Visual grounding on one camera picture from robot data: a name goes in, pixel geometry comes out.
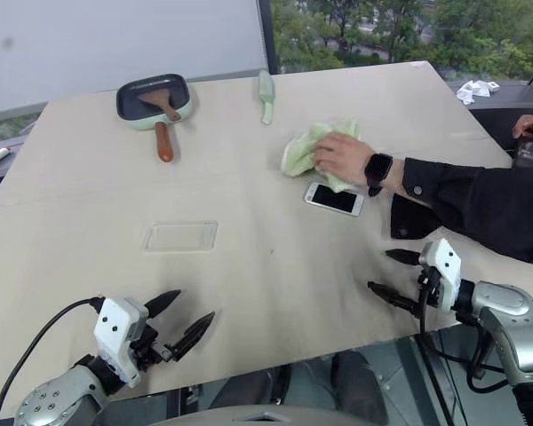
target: black sleeve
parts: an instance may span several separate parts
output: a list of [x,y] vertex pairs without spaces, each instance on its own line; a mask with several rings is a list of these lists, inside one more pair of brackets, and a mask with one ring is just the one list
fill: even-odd
[[447,228],[533,264],[533,168],[484,169],[405,161],[402,185]]

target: table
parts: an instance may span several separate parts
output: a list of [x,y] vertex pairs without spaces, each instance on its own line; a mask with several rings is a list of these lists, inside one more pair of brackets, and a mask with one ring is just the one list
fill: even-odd
[[[218,312],[201,344],[178,365],[154,367],[128,397],[203,383],[417,332],[407,312],[384,304],[367,280],[416,294],[416,269],[383,255],[423,241],[391,241],[390,194],[359,218],[302,201],[314,174],[279,172],[285,144],[313,122],[352,118],[377,150],[489,167],[509,157],[426,62],[277,75],[274,122],[260,123],[257,79],[190,85],[191,118],[175,126],[180,158],[155,154],[152,132],[129,129],[115,93],[61,99],[45,108],[0,186],[0,387],[37,330],[84,297],[146,301],[185,290],[155,327],[175,341]],[[161,221],[216,220],[206,253],[147,254]],[[441,229],[471,280],[521,285],[533,265]],[[96,315],[81,308],[38,345],[14,382],[3,415],[23,396],[95,353]],[[429,327],[454,323],[433,315]]]

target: frying pan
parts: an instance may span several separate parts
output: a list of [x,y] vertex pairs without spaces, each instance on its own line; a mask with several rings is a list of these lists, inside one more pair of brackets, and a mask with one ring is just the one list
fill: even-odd
[[166,114],[158,106],[142,102],[139,95],[158,89],[168,89],[170,105],[179,113],[181,122],[192,113],[192,99],[189,96],[186,80],[181,75],[164,74],[127,83],[116,93],[116,113],[135,130],[151,130],[156,128],[157,151],[160,158],[165,160],[165,152],[171,143],[166,126],[172,124]]

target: white smartphone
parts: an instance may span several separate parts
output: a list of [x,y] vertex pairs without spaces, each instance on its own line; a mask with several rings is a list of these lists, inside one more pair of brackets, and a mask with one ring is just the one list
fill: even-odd
[[306,191],[304,201],[308,204],[357,217],[362,211],[363,196],[348,191],[334,193],[330,187],[313,182]]

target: cleaning rag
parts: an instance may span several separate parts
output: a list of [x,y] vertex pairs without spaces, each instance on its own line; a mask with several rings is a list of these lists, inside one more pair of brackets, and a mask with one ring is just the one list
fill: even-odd
[[[359,137],[357,122],[348,122],[347,124],[330,126],[329,124],[318,123],[313,125],[309,131],[302,136],[294,138],[284,148],[282,155],[281,171],[286,176],[294,178],[305,171],[314,168],[314,146],[316,142],[323,139],[331,131],[345,133],[353,138]],[[345,190],[353,189],[354,186],[344,182],[331,173],[320,171],[327,179],[328,186],[334,193],[340,193]]]

